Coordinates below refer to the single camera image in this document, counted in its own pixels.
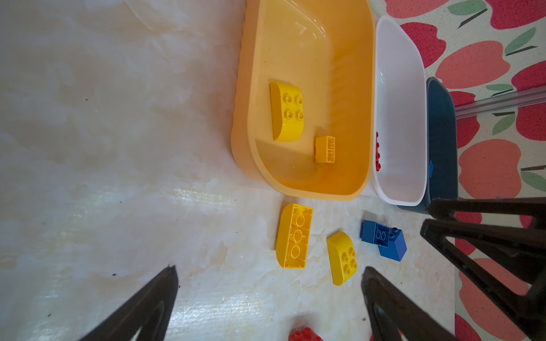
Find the small yellow duplo brick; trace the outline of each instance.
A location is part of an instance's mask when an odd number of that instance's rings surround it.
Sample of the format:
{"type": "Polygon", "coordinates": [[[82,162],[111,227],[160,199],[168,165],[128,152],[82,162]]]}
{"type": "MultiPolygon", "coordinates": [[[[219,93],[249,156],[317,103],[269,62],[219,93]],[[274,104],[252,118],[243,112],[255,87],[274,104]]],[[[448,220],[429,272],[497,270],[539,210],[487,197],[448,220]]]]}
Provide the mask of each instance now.
{"type": "Polygon", "coordinates": [[[335,138],[332,136],[317,137],[314,142],[314,160],[317,163],[335,162],[335,138]]]}
{"type": "Polygon", "coordinates": [[[344,232],[338,231],[326,239],[330,268],[335,285],[342,285],[351,278],[358,269],[357,254],[353,241],[344,232]]]}
{"type": "Polygon", "coordinates": [[[304,100],[298,87],[271,82],[274,141],[296,141],[304,131],[304,100]]]}

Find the white plastic bin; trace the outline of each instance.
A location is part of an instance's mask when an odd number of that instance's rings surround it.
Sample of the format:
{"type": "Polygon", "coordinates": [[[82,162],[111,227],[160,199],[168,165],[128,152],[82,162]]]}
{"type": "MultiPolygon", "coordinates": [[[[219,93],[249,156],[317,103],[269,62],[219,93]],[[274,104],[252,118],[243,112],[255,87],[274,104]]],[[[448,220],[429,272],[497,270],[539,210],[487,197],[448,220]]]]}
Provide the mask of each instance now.
{"type": "Polygon", "coordinates": [[[425,68],[419,50],[393,18],[382,16],[376,25],[375,128],[381,170],[374,169],[363,195],[416,206],[428,176],[425,68]]]}

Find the toy block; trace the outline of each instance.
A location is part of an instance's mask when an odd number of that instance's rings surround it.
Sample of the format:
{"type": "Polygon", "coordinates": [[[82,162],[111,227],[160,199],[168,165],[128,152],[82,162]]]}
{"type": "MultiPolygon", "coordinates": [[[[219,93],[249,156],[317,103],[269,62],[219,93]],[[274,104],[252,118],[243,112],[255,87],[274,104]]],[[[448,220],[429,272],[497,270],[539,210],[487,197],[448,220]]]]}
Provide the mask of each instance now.
{"type": "Polygon", "coordinates": [[[285,269],[302,269],[307,263],[313,209],[289,204],[282,210],[277,235],[277,261],[285,269]]]}
{"type": "Polygon", "coordinates": [[[376,132],[376,172],[379,172],[381,170],[381,164],[379,163],[379,159],[381,159],[381,154],[379,154],[379,142],[377,142],[378,138],[379,133],[376,132]]]}
{"type": "Polygon", "coordinates": [[[323,341],[313,329],[304,327],[300,330],[296,330],[288,337],[288,341],[323,341]]]}
{"type": "Polygon", "coordinates": [[[432,179],[432,173],[434,172],[434,164],[432,160],[429,162],[429,178],[432,179]]]}
{"type": "Polygon", "coordinates": [[[326,239],[326,244],[330,256],[332,279],[335,285],[342,285],[358,269],[353,241],[345,233],[338,231],[326,239]]]}
{"type": "Polygon", "coordinates": [[[387,247],[389,245],[390,228],[371,220],[362,222],[360,238],[363,242],[387,247]]]}
{"type": "Polygon", "coordinates": [[[379,253],[383,257],[401,261],[407,250],[406,240],[404,239],[402,230],[392,228],[391,236],[389,238],[389,245],[387,247],[380,247],[379,253]]]}
{"type": "Polygon", "coordinates": [[[332,136],[317,137],[314,142],[314,160],[317,163],[335,162],[335,138],[332,136]]]}
{"type": "Polygon", "coordinates": [[[304,100],[293,85],[271,82],[271,117],[274,141],[296,141],[304,131],[304,100]]]}

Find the red apple print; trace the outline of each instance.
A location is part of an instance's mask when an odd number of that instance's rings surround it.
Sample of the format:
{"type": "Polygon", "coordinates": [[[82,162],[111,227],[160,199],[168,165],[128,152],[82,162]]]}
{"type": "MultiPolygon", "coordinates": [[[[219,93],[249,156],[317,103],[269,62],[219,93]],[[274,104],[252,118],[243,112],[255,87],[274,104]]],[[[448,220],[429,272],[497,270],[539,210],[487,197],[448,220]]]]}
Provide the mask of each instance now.
{"type": "Polygon", "coordinates": [[[409,22],[400,25],[406,34],[413,40],[425,68],[431,66],[446,50],[446,42],[438,39],[438,29],[434,25],[420,22],[409,22]]]}
{"type": "Polygon", "coordinates": [[[455,337],[460,341],[482,341],[474,328],[457,314],[455,314],[455,337]]]}
{"type": "Polygon", "coordinates": [[[453,52],[442,61],[436,78],[449,89],[463,89],[483,85],[510,70],[498,41],[480,41],[453,52]]]}
{"type": "MultiPolygon", "coordinates": [[[[546,85],[546,61],[531,65],[512,77],[518,91],[546,85]]],[[[546,141],[546,103],[519,108],[515,127],[529,140],[546,141]]]]}
{"type": "MultiPolygon", "coordinates": [[[[457,212],[455,217],[463,223],[480,224],[482,222],[482,214],[476,212],[457,212]]],[[[455,246],[467,256],[476,250],[474,245],[459,238],[455,239],[455,246]]]]}
{"type": "Polygon", "coordinates": [[[521,223],[521,226],[523,226],[524,229],[529,228],[529,225],[531,224],[532,220],[533,220],[532,216],[519,216],[519,221],[521,223]]]}
{"type": "MultiPolygon", "coordinates": [[[[524,281],[494,260],[479,258],[474,261],[517,295],[525,295],[529,291],[529,286],[524,281]]],[[[462,281],[459,297],[466,311],[478,326],[502,340],[520,341],[525,338],[525,334],[468,277],[462,272],[459,272],[459,277],[462,281]]]]}
{"type": "Polygon", "coordinates": [[[474,251],[476,251],[476,247],[472,245],[471,243],[468,243],[464,239],[455,239],[455,247],[457,247],[459,250],[462,251],[465,255],[469,256],[474,251]]]}
{"type": "Polygon", "coordinates": [[[519,108],[515,128],[529,140],[546,141],[546,103],[519,108]]]}
{"type": "Polygon", "coordinates": [[[464,147],[472,141],[478,133],[479,123],[476,116],[457,120],[457,148],[464,147]]]}
{"type": "Polygon", "coordinates": [[[544,18],[544,0],[485,0],[493,8],[491,26],[496,29],[515,28],[544,18]]]}
{"type": "Polygon", "coordinates": [[[449,0],[385,0],[387,13],[395,18],[404,19],[428,13],[449,0]]]}
{"type": "Polygon", "coordinates": [[[546,61],[523,69],[512,77],[512,85],[523,91],[546,85],[546,61]]]}
{"type": "Polygon", "coordinates": [[[451,91],[449,93],[453,98],[453,104],[455,106],[474,103],[476,101],[476,95],[464,91],[451,91]]]}
{"type": "Polygon", "coordinates": [[[521,191],[521,151],[506,140],[486,140],[459,157],[459,183],[475,199],[515,198],[521,191]]]}

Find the plastic container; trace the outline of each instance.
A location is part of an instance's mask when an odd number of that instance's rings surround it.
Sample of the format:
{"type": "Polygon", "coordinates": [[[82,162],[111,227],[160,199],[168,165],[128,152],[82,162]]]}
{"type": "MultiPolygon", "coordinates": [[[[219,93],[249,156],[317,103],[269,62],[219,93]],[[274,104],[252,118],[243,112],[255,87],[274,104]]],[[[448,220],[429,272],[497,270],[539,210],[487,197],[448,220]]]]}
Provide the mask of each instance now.
{"type": "Polygon", "coordinates": [[[248,0],[232,152],[250,178],[286,195],[350,200],[372,171],[373,13],[368,1],[248,0]],[[273,140],[270,82],[301,90],[304,131],[273,140]],[[335,138],[335,162],[316,163],[317,137],[335,138]]]}
{"type": "Polygon", "coordinates": [[[416,206],[425,194],[428,165],[425,68],[419,50],[393,18],[379,18],[376,34],[375,129],[381,170],[374,169],[364,194],[416,206]]]}
{"type": "Polygon", "coordinates": [[[398,206],[403,210],[428,214],[431,200],[457,199],[457,123],[455,106],[449,91],[436,78],[426,81],[429,113],[429,176],[425,196],[414,207],[398,206]]]}

